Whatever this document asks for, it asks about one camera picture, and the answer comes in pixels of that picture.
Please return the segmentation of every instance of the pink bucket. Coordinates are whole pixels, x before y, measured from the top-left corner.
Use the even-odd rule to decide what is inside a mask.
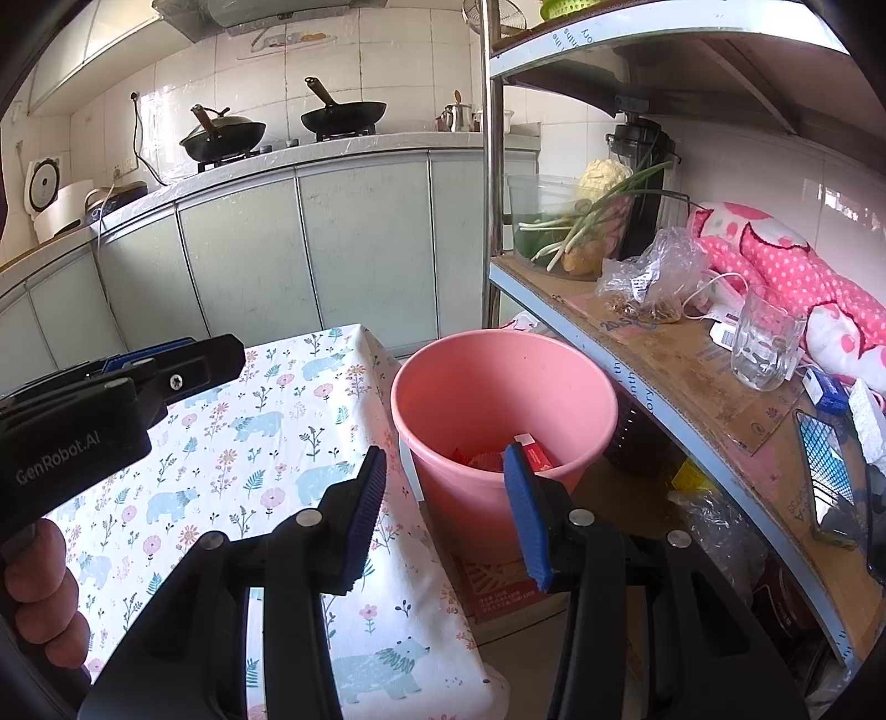
[[[521,557],[501,473],[461,465],[529,433],[572,492],[615,430],[609,378],[568,345],[533,333],[475,330],[419,350],[393,383],[392,409],[449,551],[501,563]]]

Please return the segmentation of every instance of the human hand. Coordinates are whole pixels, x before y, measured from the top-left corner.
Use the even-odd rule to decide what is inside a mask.
[[[79,668],[89,649],[89,623],[77,612],[80,588],[65,567],[65,537],[52,520],[38,520],[35,530],[34,542],[4,573],[6,590],[22,603],[15,624],[27,642],[46,644],[53,665]]]

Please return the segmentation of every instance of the green plastic basket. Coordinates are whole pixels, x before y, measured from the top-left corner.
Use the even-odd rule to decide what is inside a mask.
[[[594,5],[598,5],[603,0],[546,0],[541,6],[539,13],[542,20],[552,20],[553,18],[562,18],[571,12],[585,10]]]

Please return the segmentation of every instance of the frying pan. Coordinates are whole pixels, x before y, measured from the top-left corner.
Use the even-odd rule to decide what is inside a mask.
[[[210,120],[206,110],[218,115]],[[225,115],[211,107],[194,105],[194,113],[200,124],[179,145],[197,162],[216,162],[231,155],[242,155],[252,150],[265,134],[264,122],[253,122],[238,115]]]
[[[315,77],[306,77],[307,87],[326,107],[312,110],[301,116],[302,124],[317,135],[344,135],[375,125],[385,114],[387,104],[362,101],[358,103],[337,103],[332,99],[323,83]]]

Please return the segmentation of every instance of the pink blanket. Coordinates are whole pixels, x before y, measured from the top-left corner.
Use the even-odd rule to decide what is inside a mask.
[[[804,346],[826,372],[886,392],[886,308],[838,275],[796,232],[754,207],[705,203],[689,229],[717,272],[775,288],[809,314]],[[738,278],[730,285],[743,292]]]

